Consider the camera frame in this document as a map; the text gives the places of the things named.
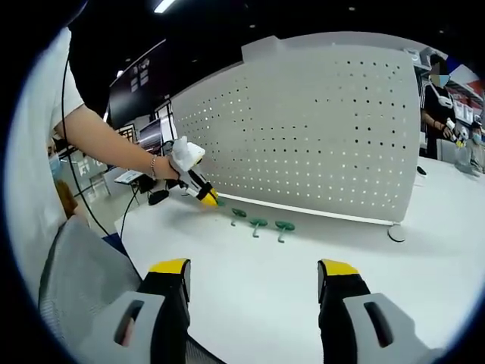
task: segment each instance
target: white t-shirt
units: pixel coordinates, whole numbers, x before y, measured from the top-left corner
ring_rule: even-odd
[[[49,249],[66,221],[49,167],[47,142],[62,121],[62,79],[69,43],[70,31],[63,29],[38,58],[24,85],[8,138],[7,227],[18,268],[35,303]],[[82,104],[68,68],[64,116]]]

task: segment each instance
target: shelf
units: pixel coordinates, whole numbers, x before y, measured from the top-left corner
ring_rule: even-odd
[[[423,76],[426,72],[430,70],[431,70],[431,67],[429,66],[425,66],[422,64],[415,64],[416,74],[420,76]],[[478,95],[471,87],[467,85],[462,85],[461,83],[458,83],[450,78],[448,83],[446,84],[446,88],[453,89],[461,93],[462,95],[472,99],[478,105],[483,107],[483,98],[480,95]]]
[[[459,93],[469,97],[473,101],[475,101],[478,105],[483,106],[483,98],[478,95],[471,87],[462,85],[453,79],[449,79],[448,83],[446,84],[446,87],[449,89],[453,89],[455,91],[458,91]]]

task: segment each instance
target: black cable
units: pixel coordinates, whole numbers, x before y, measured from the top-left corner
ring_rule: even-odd
[[[66,75],[67,75],[67,66],[68,65],[69,65],[69,55],[67,56],[66,65],[64,67],[64,76],[62,77],[62,93],[61,93],[62,129],[64,131],[64,140],[66,141],[67,147],[69,146],[69,142],[67,141],[66,120],[65,120],[65,117],[64,117],[64,91],[65,91],[65,87],[66,87]],[[109,236],[110,234],[106,231],[106,229],[101,225],[101,223],[98,221],[98,219],[94,216],[94,213],[92,212],[91,208],[88,205],[88,202],[86,201],[86,198],[83,195],[83,192],[82,192],[81,187],[79,185],[79,181],[77,180],[77,177],[76,177],[76,172],[74,172],[73,161],[70,157],[70,154],[71,153],[67,154],[67,158],[69,159],[70,170],[73,173],[74,182],[76,183],[76,187],[80,192],[80,195],[81,195],[81,198],[83,199],[84,205],[86,206],[86,208],[87,208],[88,212],[90,213],[94,222],[96,224],[98,224],[98,226],[101,228],[101,230],[103,230],[103,232],[106,234],[106,236]]]
[[[128,213],[128,210],[130,209],[130,205],[133,202],[133,200],[135,199],[136,194],[138,193],[138,191],[139,191],[139,186],[136,189],[136,191],[134,192],[133,197],[131,198],[131,200],[128,202],[127,209],[124,211],[124,214],[123,214],[123,222],[121,222],[121,232],[120,232],[120,240],[121,240],[121,242],[123,242],[124,220],[125,220],[125,218],[127,218],[127,213]]]

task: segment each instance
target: ceiling light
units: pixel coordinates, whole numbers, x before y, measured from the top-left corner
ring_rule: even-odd
[[[155,9],[155,13],[163,13],[168,9],[170,5],[172,5],[175,2],[175,0],[163,0]]]

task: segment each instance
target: white table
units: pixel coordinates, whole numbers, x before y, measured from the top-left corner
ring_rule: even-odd
[[[415,320],[425,344],[445,347],[483,288],[485,177],[425,158],[418,164],[428,175],[416,177],[402,244],[388,238],[387,226],[227,199],[225,208],[205,209],[187,196],[130,212],[124,246],[142,277],[156,262],[192,260],[189,332],[228,364],[321,362],[322,258],[355,266],[371,292],[386,294]],[[230,226],[231,207],[270,225],[254,239],[247,222]],[[277,242],[275,220],[296,225],[285,244]]]

